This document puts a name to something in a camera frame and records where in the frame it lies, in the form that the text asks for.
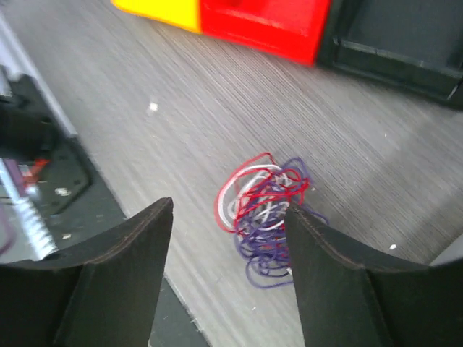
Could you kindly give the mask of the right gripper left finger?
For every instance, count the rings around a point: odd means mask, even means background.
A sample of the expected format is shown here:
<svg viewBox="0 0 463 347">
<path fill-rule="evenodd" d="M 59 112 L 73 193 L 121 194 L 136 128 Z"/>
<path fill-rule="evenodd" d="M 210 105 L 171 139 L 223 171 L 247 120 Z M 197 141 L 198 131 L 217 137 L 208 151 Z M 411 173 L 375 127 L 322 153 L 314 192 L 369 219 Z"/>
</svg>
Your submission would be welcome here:
<svg viewBox="0 0 463 347">
<path fill-rule="evenodd" d="M 1 267 L 3 346 L 146 346 L 171 238 L 164 197 L 55 255 Z"/>
</svg>

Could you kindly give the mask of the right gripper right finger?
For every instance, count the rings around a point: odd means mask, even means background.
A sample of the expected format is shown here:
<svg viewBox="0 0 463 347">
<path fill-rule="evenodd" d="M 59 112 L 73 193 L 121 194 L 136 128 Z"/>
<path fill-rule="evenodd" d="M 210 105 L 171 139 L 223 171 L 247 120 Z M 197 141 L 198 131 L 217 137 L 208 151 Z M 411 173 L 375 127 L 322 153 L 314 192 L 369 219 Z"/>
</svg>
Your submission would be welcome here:
<svg viewBox="0 0 463 347">
<path fill-rule="evenodd" d="M 306 346 L 460 346 L 462 261 L 383 253 L 298 205 L 284 219 Z"/>
</svg>

